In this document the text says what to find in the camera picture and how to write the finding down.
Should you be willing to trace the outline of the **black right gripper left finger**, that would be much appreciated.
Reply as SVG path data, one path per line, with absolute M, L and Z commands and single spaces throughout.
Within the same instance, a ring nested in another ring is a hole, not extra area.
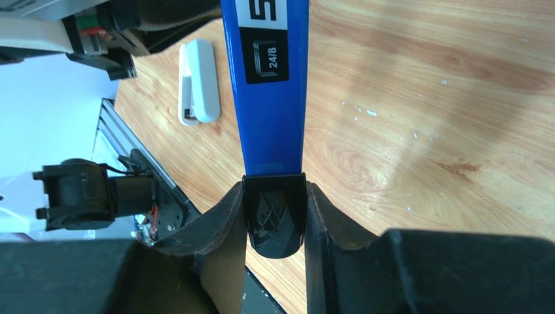
M 239 313 L 243 189 L 152 247 L 131 239 L 1 244 L 2 313 Z

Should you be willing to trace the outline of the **light blue white stapler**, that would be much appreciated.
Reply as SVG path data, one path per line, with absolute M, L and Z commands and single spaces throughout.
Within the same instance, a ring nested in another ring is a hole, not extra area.
M 221 116 L 214 49 L 195 39 L 179 49 L 178 119 L 185 126 L 208 124 Z

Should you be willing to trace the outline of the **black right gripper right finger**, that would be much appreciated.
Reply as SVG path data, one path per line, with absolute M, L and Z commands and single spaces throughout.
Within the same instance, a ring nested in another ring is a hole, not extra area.
M 554 244 L 390 229 L 375 235 L 314 183 L 305 231 L 309 313 L 553 313 Z

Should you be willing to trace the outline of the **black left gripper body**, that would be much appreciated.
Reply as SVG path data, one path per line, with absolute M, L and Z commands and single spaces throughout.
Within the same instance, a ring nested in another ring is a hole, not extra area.
M 136 77 L 133 58 L 157 54 L 222 16 L 220 1 L 2 1 L 1 65 L 63 54 Z

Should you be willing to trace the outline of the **blue black stapler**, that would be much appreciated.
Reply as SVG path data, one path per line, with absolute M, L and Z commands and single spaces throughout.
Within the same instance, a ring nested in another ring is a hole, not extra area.
M 221 8 L 250 242 L 261 256 L 285 258 L 299 250 L 306 224 L 309 3 L 222 1 Z

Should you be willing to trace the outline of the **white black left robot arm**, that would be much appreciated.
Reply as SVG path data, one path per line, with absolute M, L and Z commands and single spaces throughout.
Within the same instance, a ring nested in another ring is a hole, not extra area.
M 222 16 L 218 1 L 2 1 L 1 63 L 61 54 L 104 70 L 111 80 L 137 75 L 134 58 L 157 54 Z M 197 39 L 179 49 L 177 116 L 185 126 L 221 114 L 215 56 Z M 145 237 L 160 239 L 197 212 L 190 200 L 139 145 L 114 169 L 79 158 L 45 166 L 33 178 L 48 198 L 36 217 L 52 230 L 97 230 L 117 218 L 143 215 Z

